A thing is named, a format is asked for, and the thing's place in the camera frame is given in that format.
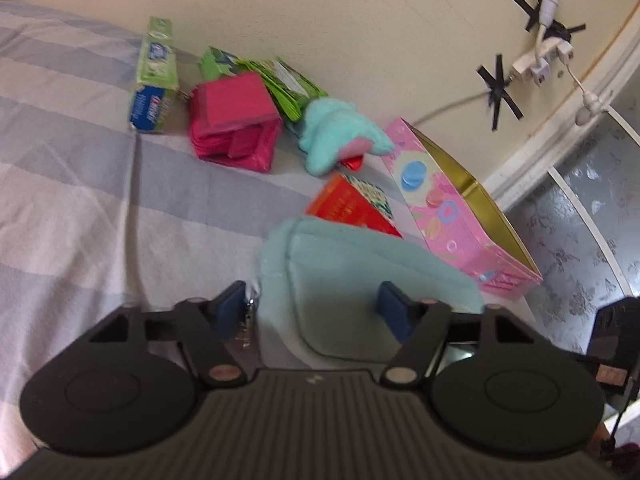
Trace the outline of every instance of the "green and blue box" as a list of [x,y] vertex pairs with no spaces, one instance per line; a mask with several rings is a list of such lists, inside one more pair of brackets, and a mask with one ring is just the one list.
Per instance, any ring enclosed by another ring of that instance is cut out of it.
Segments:
[[149,18],[136,67],[130,126],[139,132],[161,130],[177,91],[178,71],[171,21]]

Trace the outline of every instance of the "teal plush toy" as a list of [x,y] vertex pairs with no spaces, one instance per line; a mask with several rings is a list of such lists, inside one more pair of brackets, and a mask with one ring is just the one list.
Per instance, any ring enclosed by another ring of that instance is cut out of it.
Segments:
[[306,170],[320,176],[339,160],[371,153],[387,155],[393,142],[379,127],[356,112],[353,103],[321,97],[309,103],[296,125],[298,146],[306,153]]

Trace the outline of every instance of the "open box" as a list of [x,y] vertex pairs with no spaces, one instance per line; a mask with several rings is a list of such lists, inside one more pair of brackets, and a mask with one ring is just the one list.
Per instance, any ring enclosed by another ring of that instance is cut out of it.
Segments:
[[385,131],[396,148],[382,160],[434,254],[509,300],[540,283],[513,227],[467,170],[402,119]]

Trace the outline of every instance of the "bed sheet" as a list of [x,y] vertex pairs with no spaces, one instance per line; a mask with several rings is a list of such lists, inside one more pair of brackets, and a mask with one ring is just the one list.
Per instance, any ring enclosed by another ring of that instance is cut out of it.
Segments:
[[[123,302],[168,308],[252,279],[266,235],[324,184],[291,134],[271,174],[198,160],[184,104],[166,134],[130,131],[139,45],[107,23],[0,2],[0,476],[34,451],[17,402],[47,360]],[[178,70],[196,61],[180,53]],[[367,157],[359,176],[424,244],[382,162]]]

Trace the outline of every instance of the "pink fabric pouch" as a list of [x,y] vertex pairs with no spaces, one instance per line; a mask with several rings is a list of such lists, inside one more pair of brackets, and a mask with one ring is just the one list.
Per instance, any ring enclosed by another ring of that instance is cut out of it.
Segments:
[[257,73],[198,85],[189,134],[196,155],[209,162],[269,173],[282,118]]

